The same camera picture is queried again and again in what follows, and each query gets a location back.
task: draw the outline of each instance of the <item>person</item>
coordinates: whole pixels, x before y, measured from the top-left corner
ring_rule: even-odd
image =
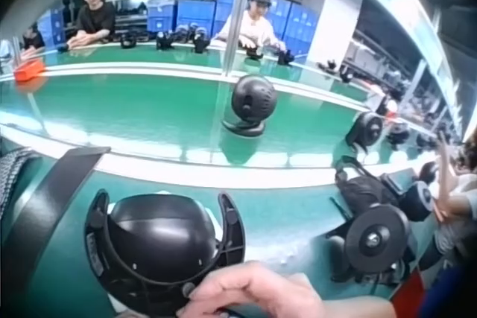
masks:
[[[116,9],[104,0],[84,0],[77,20],[78,32],[68,40],[68,49],[107,41],[114,34]]]
[[[274,28],[265,18],[271,0],[250,0],[249,8],[244,12],[241,21],[239,42],[245,48],[255,48],[257,46],[273,46],[279,50],[286,50],[284,42],[277,39]],[[216,35],[216,39],[227,41],[230,30],[230,16],[225,22],[222,30]]]
[[[435,213],[440,223],[433,241],[420,259],[420,269],[434,266],[467,235],[477,232],[477,146],[469,145],[464,151],[465,166],[471,174],[454,175],[450,170],[449,148],[440,133],[439,191]]]
[[[40,52],[45,47],[42,34],[38,31],[37,24],[32,24],[23,33],[22,59],[26,59]]]
[[[176,315],[219,318],[226,315],[224,308],[247,304],[258,305],[272,318],[396,317],[393,305],[383,298],[323,301],[304,274],[283,277],[255,261],[211,272]]]

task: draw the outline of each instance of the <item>black t-shirt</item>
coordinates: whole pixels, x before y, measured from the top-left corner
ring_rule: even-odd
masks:
[[[23,48],[25,50],[28,50],[31,46],[33,46],[34,48],[42,48],[45,46],[43,36],[39,31],[35,33],[35,37],[33,38],[25,36],[23,37]]]
[[[109,30],[111,36],[114,34],[115,13],[116,9],[111,3],[103,3],[97,10],[91,10],[88,5],[84,5],[78,14],[78,30],[86,31],[88,34]]]

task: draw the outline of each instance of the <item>orange container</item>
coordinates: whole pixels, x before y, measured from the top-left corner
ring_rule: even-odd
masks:
[[[25,61],[14,72],[16,82],[29,81],[45,71],[45,64],[40,59]]]

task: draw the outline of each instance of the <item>ceiling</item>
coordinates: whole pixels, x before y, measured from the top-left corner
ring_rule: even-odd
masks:
[[[459,79],[458,102],[462,104],[465,129],[476,105],[477,94],[477,0],[421,0],[429,17],[441,11],[439,37],[452,75]]]

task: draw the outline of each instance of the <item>sleeve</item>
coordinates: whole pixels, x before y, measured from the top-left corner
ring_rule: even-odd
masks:
[[[466,191],[461,195],[464,195],[469,200],[472,220],[477,220],[477,189]]]
[[[473,180],[477,180],[477,174],[462,174],[457,177],[457,187],[461,188],[466,185],[468,182],[472,182]]]
[[[37,35],[35,36],[35,39],[33,40],[33,46],[35,48],[45,47],[45,42],[43,41],[42,33],[40,33],[39,31],[37,32]]]
[[[266,26],[263,33],[262,42],[263,44],[270,44],[270,45],[274,45],[278,42],[278,39],[274,33],[274,27],[271,26],[271,23],[267,19],[266,19]]]
[[[227,18],[222,30],[220,30],[219,33],[217,34],[217,37],[226,39],[229,35],[229,30],[230,30],[230,16]]]
[[[109,30],[111,33],[114,31],[114,24],[116,20],[116,9],[111,3],[107,6],[107,11],[104,16],[103,21],[101,22],[101,27],[103,30]]]
[[[85,16],[86,16],[86,12],[84,9],[85,9],[84,7],[80,9],[80,12],[78,13],[78,19],[76,20],[76,28],[78,30],[83,30],[83,31],[84,31]]]
[[[26,37],[23,37],[23,49],[28,50],[29,47],[30,47],[30,44],[28,39]]]

